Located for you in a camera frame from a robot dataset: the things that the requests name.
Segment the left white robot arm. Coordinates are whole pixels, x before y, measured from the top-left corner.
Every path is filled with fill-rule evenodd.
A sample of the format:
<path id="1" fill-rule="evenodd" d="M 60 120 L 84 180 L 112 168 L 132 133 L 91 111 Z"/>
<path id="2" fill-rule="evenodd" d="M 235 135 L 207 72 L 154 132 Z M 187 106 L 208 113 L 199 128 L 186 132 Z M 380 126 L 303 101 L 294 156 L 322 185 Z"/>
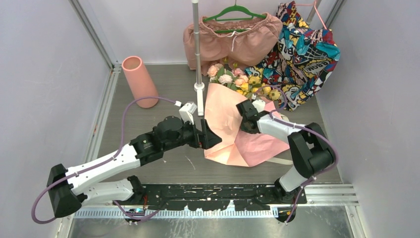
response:
<path id="1" fill-rule="evenodd" d="M 52 167 L 47 187 L 54 217 L 71 215 L 89 202 L 143 203 L 146 192 L 136 176 L 122 182 L 103 181 L 161 159 L 166 151 L 177 147 L 210 149 L 222 142 L 205 119 L 201 126 L 197 129 L 190 121 L 168 116 L 152 131 L 137 136 L 114 153 L 71 168 L 63 164 Z"/>

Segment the artificial flower bouquet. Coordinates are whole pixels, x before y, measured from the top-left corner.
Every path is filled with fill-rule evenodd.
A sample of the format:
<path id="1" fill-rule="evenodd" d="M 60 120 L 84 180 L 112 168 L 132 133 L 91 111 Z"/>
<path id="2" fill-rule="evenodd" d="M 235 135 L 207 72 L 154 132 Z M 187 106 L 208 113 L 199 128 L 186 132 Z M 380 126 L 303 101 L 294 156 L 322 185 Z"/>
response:
<path id="1" fill-rule="evenodd" d="M 281 102 L 283 99 L 280 89 L 269 86 L 257 76 L 247 76 L 240 68 L 229 69 L 227 66 L 213 62 L 207 69 L 210 83 L 220 84 L 247 98 L 253 95 Z"/>

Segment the cream ribbon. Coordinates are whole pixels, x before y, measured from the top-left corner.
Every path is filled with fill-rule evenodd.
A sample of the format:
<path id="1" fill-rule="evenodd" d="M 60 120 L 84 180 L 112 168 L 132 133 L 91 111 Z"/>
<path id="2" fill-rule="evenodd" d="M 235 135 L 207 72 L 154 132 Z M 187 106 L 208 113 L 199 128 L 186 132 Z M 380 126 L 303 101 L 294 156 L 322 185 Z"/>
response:
<path id="1" fill-rule="evenodd" d="M 277 117 L 281 118 L 282 120 L 289 122 L 289 119 L 286 115 L 281 114 L 279 112 L 275 113 Z M 267 160 L 267 162 L 271 162 L 271 163 L 275 163 L 275 164 L 281 164 L 281 165 L 293 165 L 293 161 L 292 160 L 288 160 L 288 159 L 283 159 L 283 158 L 278 158 L 278 157 L 272 157 L 270 159 Z"/>

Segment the pink wrapping paper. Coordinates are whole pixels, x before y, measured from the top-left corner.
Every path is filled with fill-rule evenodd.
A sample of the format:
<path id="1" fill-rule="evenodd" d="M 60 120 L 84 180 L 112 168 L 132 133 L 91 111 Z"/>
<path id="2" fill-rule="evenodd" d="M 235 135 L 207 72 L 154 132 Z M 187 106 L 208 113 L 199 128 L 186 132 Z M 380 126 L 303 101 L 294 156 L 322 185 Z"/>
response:
<path id="1" fill-rule="evenodd" d="M 242 117 L 237 104 L 250 100 L 221 84 L 208 86 L 205 119 L 222 142 L 204 151 L 208 160 L 229 166 L 253 167 L 289 150 L 289 145 L 266 134 L 240 130 Z"/>

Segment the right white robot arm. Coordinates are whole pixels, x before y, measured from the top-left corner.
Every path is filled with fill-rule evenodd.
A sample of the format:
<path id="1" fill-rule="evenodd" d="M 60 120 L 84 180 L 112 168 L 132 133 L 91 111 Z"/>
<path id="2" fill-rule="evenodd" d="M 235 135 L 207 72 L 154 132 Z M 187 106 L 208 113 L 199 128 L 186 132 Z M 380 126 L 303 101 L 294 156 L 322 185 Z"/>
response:
<path id="1" fill-rule="evenodd" d="M 250 134 L 270 135 L 289 145 L 292 168 L 274 183 L 276 200 L 286 204 L 317 175 L 335 166 L 338 153 L 318 124 L 285 121 L 264 107 L 262 100 L 238 103 L 236 108 L 242 117 L 240 129 Z"/>

